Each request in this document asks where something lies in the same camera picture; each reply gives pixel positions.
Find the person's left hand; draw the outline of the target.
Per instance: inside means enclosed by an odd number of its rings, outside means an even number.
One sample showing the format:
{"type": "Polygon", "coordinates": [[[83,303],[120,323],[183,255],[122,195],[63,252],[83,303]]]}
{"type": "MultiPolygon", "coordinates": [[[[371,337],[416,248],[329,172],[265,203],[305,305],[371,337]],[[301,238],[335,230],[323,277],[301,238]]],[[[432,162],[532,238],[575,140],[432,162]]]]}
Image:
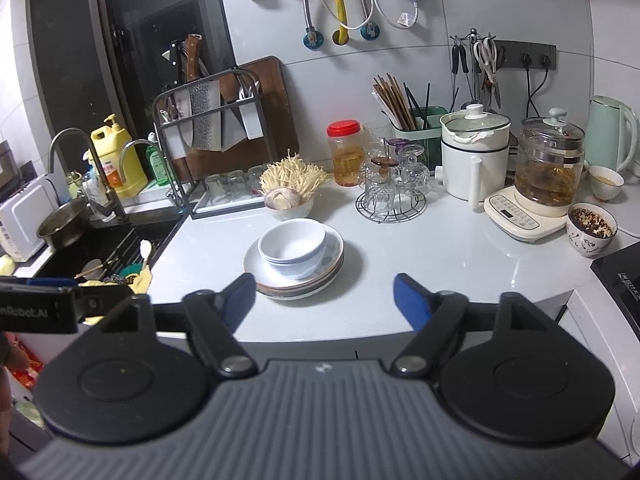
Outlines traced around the person's left hand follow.
{"type": "Polygon", "coordinates": [[[27,370],[29,358],[5,334],[0,335],[0,452],[9,455],[10,425],[11,425],[11,386],[9,382],[10,370],[27,370]]]}

